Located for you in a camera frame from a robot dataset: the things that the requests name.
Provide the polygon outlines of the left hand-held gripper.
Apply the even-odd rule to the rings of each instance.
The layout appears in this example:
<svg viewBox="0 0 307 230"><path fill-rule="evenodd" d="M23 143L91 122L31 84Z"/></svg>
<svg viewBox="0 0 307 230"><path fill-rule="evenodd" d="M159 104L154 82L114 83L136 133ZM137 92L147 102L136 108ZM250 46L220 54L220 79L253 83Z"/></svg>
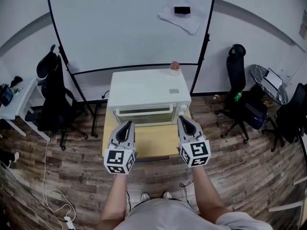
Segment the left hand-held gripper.
<svg viewBox="0 0 307 230"><path fill-rule="evenodd" d="M112 174L128 174L135 162L135 124L127 121L111 132L104 166Z"/></svg>

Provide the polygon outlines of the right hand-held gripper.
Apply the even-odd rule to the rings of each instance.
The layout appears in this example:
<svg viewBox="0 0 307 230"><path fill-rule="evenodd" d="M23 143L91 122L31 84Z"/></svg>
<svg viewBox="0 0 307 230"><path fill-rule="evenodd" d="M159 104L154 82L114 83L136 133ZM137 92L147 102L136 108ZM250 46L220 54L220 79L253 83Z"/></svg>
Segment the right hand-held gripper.
<svg viewBox="0 0 307 230"><path fill-rule="evenodd" d="M179 154L189 167L206 165L211 157L209 141L203 135L201 126L186 116L177 119Z"/></svg>

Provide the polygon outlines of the white oven door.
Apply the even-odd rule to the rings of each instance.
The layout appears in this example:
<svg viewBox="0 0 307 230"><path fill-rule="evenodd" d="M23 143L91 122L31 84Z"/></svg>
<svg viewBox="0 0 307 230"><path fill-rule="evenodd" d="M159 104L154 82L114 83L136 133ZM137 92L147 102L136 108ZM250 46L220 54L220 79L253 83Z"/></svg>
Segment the white oven door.
<svg viewBox="0 0 307 230"><path fill-rule="evenodd" d="M169 125L173 123L177 104L152 104L114 107L112 112L119 124L133 121L137 127Z"/></svg>

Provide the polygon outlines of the person's left forearm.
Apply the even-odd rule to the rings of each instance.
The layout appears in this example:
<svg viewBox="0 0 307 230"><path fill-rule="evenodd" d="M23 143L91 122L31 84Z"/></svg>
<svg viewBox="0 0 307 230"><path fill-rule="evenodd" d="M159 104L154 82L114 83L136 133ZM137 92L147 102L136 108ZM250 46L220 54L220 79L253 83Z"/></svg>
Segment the person's left forearm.
<svg viewBox="0 0 307 230"><path fill-rule="evenodd" d="M116 174L105 202L98 230L113 230L125 220L127 210L127 175Z"/></svg>

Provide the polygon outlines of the person's right forearm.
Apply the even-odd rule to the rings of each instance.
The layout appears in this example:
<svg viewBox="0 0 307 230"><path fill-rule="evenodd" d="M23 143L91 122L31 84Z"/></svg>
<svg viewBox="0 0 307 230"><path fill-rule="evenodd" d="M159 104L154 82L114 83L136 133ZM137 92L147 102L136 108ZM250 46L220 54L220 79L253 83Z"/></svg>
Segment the person's right forearm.
<svg viewBox="0 0 307 230"><path fill-rule="evenodd" d="M203 166L192 167L191 171L196 203L201 217L211 223L215 223L221 215L229 213L229 210L223 204L205 168Z"/></svg>

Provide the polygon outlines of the white countertop oven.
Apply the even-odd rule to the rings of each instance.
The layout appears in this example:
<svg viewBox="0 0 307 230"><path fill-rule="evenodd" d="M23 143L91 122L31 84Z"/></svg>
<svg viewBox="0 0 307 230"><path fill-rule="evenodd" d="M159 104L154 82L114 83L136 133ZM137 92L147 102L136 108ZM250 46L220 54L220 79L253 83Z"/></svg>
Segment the white countertop oven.
<svg viewBox="0 0 307 230"><path fill-rule="evenodd" d="M112 75L107 109L118 123L112 112L114 107L177 104L173 124L180 115L187 116L187 110L180 110L182 104L191 104L191 96L182 71L173 76L170 69L146 69L115 72Z"/></svg>

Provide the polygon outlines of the small pink potted plant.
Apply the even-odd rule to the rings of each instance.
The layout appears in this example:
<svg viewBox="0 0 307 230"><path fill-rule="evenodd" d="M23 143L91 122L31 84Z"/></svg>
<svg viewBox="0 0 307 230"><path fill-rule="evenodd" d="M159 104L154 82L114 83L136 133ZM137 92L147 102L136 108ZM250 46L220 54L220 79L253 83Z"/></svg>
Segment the small pink potted plant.
<svg viewBox="0 0 307 230"><path fill-rule="evenodd" d="M170 73L171 75L173 76L178 76L180 74L180 64L176 61L173 61L171 64L170 64Z"/></svg>

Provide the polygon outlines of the black office chair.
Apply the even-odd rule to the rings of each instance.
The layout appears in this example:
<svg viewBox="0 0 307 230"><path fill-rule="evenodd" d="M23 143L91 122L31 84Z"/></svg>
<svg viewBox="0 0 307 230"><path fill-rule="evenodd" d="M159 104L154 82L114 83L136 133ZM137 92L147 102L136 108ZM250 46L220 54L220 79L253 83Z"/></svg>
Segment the black office chair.
<svg viewBox="0 0 307 230"><path fill-rule="evenodd" d="M38 86L45 98L43 107L38 113L31 113L25 116L25 121L37 122L39 131L50 131L57 133L61 131L60 147L65 150L63 145L65 134L68 128L81 134L84 139L88 139L86 133L73 126L75 119L81 114L88 114L85 109L77 111L77 101L72 92L64 85L62 60L60 55L54 53L55 45L38 63L36 72L41 79Z"/></svg>
<svg viewBox="0 0 307 230"><path fill-rule="evenodd" d="M231 85L231 90L226 100L226 108L215 111L215 114L220 113L232 119L232 126L221 135L225 138L227 134L236 126L239 125L245 135L243 143L247 144L249 141L248 132L244 121L244 107L246 102L255 102L261 100L251 93L243 93L246 86L246 76L244 67L244 56L246 54L245 48L241 44L232 45L228 52L226 59L226 67L228 77ZM242 92L242 97L238 102L234 102L234 97L238 92Z"/></svg>
<svg viewBox="0 0 307 230"><path fill-rule="evenodd" d="M267 118L273 128L261 131L262 134L271 133L274 135L272 152L276 149L277 141L280 141L281 147L285 145L285 140L293 143L302 134L304 126L307 125L307 84L299 83L292 99L280 107L276 114L275 120L271 117Z"/></svg>

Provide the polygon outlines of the open silver laptop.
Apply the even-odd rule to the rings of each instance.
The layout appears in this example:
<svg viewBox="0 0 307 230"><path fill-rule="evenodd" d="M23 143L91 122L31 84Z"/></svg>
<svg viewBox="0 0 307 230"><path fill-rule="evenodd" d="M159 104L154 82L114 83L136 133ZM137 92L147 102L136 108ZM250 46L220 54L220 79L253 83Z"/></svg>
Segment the open silver laptop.
<svg viewBox="0 0 307 230"><path fill-rule="evenodd" d="M283 80L271 69L269 68L261 80L261 84L266 88L274 88L278 90L282 84Z"/></svg>

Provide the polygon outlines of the white power strip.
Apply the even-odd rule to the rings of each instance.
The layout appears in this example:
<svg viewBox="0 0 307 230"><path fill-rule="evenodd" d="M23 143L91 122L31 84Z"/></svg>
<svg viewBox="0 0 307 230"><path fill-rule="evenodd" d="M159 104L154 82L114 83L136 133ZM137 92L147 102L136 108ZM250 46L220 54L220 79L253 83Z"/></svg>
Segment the white power strip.
<svg viewBox="0 0 307 230"><path fill-rule="evenodd" d="M64 222L66 223L68 230L76 230L74 223L69 216L64 217Z"/></svg>

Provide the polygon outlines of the whiteboard on black stand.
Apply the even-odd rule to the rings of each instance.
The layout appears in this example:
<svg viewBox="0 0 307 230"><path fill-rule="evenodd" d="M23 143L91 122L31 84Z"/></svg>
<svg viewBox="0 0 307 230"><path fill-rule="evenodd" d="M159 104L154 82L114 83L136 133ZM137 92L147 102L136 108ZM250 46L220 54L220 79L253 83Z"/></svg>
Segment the whiteboard on black stand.
<svg viewBox="0 0 307 230"><path fill-rule="evenodd" d="M103 102L114 72L180 63L192 92L209 42L214 0L189 0L208 17L195 34L161 20L168 0L47 0L59 52L78 93Z"/></svg>

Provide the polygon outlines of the white paper sheets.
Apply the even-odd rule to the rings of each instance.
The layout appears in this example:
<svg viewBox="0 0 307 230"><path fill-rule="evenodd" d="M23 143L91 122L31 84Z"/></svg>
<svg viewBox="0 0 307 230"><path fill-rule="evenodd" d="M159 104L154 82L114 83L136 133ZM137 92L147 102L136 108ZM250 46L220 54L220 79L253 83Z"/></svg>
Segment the white paper sheets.
<svg viewBox="0 0 307 230"><path fill-rule="evenodd" d="M186 15L175 14L175 6L190 6L191 13ZM202 22L207 19L208 13L203 8L195 5L189 0L168 0L158 16L161 20L177 25L188 33L194 35Z"/></svg>

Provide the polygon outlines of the black glove-like object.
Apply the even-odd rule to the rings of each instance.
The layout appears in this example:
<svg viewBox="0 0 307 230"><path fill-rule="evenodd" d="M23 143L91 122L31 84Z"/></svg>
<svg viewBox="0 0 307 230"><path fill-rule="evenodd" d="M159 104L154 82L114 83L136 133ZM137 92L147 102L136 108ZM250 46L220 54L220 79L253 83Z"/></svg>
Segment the black glove-like object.
<svg viewBox="0 0 307 230"><path fill-rule="evenodd" d="M15 76L14 79L11 81L10 88L13 88L16 86L18 83L22 82L23 79L19 76Z"/></svg>

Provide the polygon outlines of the black device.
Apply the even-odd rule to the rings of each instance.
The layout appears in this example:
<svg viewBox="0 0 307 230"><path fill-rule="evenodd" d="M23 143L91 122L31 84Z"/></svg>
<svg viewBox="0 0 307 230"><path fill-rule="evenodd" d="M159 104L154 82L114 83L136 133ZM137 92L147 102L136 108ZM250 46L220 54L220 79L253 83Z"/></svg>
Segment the black device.
<svg viewBox="0 0 307 230"><path fill-rule="evenodd" d="M4 106L8 106L13 98L13 92L7 84L0 86L0 103Z"/></svg>

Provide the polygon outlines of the wooden desk with white legs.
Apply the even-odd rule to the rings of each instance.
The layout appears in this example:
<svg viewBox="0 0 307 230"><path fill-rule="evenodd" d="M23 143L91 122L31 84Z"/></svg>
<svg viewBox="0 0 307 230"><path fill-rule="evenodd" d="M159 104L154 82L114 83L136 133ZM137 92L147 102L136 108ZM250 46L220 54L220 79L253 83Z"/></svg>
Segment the wooden desk with white legs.
<svg viewBox="0 0 307 230"><path fill-rule="evenodd" d="M305 197L301 201L278 207L268 208L268 212L285 211L293 208L300 208L300 217L297 225L297 230L303 229L303 225L307 223L307 188L305 189Z"/></svg>

